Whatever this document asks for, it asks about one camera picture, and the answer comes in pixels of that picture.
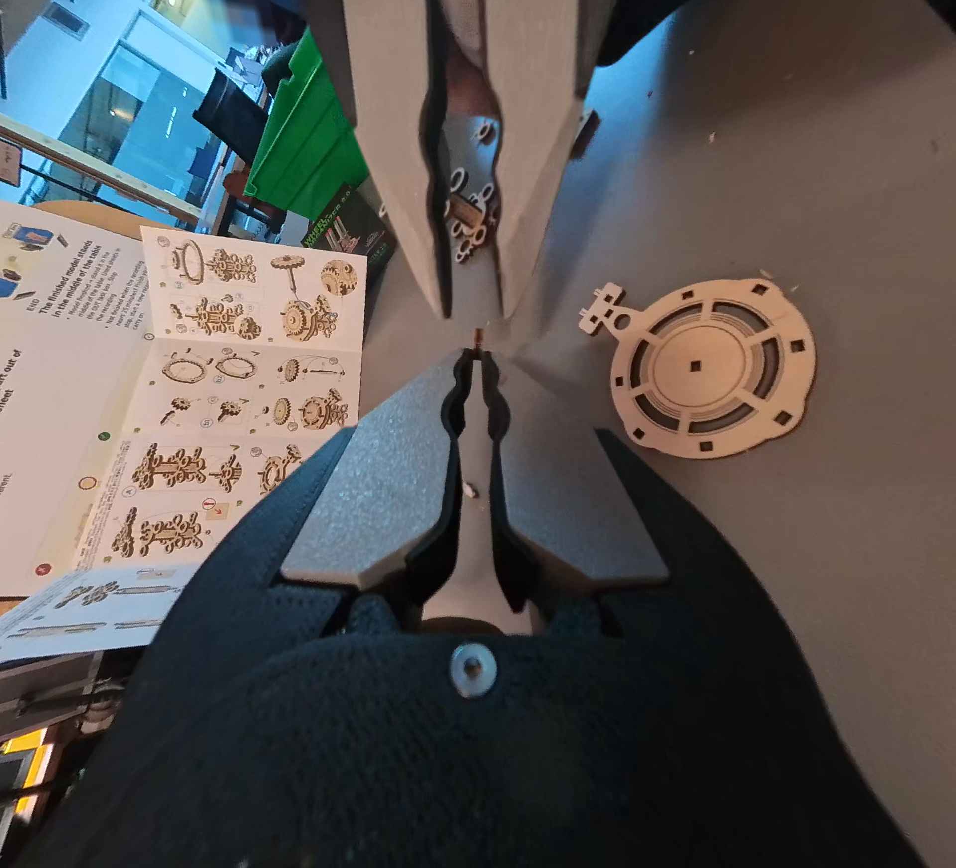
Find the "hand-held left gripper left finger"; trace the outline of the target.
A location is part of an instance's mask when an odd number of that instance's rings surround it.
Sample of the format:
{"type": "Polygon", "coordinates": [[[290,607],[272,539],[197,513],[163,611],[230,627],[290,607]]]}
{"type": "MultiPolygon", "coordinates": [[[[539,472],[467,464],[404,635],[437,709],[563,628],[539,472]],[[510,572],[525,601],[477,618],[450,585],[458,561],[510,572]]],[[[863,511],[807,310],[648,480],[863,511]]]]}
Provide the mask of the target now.
{"type": "Polygon", "coordinates": [[[457,561],[474,353],[442,358],[355,427],[282,567],[291,582],[422,608],[457,561]]]}

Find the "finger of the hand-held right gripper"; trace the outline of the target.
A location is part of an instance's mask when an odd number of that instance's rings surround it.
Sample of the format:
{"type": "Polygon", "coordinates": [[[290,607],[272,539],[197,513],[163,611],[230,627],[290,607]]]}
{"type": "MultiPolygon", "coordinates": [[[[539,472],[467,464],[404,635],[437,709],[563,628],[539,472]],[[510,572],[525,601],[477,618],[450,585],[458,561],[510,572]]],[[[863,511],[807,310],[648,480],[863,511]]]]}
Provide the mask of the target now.
{"type": "Polygon", "coordinates": [[[427,303],[451,314],[439,138],[448,108],[448,30],[437,0],[342,0],[355,133],[427,303]]]}
{"type": "Polygon", "coordinates": [[[580,0],[479,5],[484,75],[500,123],[495,249],[508,320],[532,281],[580,120],[580,0]]]}

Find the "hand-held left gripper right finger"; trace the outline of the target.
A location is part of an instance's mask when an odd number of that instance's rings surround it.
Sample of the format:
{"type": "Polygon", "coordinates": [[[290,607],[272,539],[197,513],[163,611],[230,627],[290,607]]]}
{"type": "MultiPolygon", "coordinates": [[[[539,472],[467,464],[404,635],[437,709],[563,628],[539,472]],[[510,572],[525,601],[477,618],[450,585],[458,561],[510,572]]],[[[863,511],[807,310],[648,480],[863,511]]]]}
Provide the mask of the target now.
{"type": "Polygon", "coordinates": [[[508,606],[666,583],[670,572],[598,433],[503,357],[481,355],[494,570],[508,606]]]}

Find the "round slotted wooden disc part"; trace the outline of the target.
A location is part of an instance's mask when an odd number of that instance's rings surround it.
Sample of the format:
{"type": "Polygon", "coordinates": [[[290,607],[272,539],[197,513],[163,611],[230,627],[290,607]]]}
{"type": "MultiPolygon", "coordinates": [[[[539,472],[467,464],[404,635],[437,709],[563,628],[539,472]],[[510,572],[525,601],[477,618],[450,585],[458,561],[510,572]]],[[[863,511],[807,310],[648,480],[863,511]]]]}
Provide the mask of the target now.
{"type": "Polygon", "coordinates": [[[716,460],[795,430],[817,374],[805,317],[767,279],[699,282],[644,310],[609,283],[580,310],[588,336],[616,340],[609,372],[632,443],[667,456],[716,460]]]}

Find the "dark product box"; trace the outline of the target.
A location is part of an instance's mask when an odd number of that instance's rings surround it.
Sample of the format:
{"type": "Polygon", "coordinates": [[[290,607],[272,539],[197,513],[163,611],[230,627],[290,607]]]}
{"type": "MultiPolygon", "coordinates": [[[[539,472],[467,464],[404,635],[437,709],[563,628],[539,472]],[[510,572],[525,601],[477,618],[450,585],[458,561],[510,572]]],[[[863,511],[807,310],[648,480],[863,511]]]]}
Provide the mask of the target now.
{"type": "Polygon", "coordinates": [[[343,259],[365,257],[368,283],[373,286],[398,248],[397,238],[385,218],[347,183],[341,184],[328,205],[309,223],[301,245],[343,259]]]}

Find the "white text sheet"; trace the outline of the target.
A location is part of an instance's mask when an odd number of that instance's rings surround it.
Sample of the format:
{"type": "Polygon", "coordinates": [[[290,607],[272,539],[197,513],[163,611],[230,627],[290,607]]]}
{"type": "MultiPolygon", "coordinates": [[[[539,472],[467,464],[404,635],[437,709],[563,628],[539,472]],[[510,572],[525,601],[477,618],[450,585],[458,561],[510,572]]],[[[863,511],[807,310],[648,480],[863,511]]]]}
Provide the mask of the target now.
{"type": "Polygon", "coordinates": [[[76,564],[151,330],[141,241],[1,208],[1,594],[76,564]]]}

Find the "large green plastic bin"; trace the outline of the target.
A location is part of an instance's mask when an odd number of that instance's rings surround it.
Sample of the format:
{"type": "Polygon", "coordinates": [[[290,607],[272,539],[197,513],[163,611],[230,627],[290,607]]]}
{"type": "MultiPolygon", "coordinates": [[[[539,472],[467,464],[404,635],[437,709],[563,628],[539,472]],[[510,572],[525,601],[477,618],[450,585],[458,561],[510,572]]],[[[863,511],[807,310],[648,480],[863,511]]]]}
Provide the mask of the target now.
{"type": "Polygon", "coordinates": [[[342,185],[360,187],[370,170],[308,30],[290,73],[270,106],[245,194],[314,220],[342,185]]]}

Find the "black office chair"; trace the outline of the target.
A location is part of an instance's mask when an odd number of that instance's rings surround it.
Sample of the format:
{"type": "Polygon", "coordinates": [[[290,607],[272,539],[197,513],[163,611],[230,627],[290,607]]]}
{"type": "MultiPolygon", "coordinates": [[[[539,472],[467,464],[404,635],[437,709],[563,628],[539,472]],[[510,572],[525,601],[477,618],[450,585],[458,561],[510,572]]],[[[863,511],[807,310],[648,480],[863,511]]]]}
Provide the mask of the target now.
{"type": "Polygon", "coordinates": [[[215,71],[192,116],[245,164],[254,163],[268,114],[228,76],[215,71]]]}

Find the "folded assembly instruction sheet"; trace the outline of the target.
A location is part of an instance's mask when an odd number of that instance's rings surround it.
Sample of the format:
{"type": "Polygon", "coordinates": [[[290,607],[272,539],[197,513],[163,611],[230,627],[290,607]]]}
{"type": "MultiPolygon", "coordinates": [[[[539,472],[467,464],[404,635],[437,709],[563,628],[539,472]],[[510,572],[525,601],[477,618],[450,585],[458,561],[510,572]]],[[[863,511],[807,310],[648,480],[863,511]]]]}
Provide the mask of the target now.
{"type": "Polygon", "coordinates": [[[76,564],[2,617],[2,667],[150,643],[212,551],[357,422],[366,264],[142,229],[148,349],[76,564]]]}

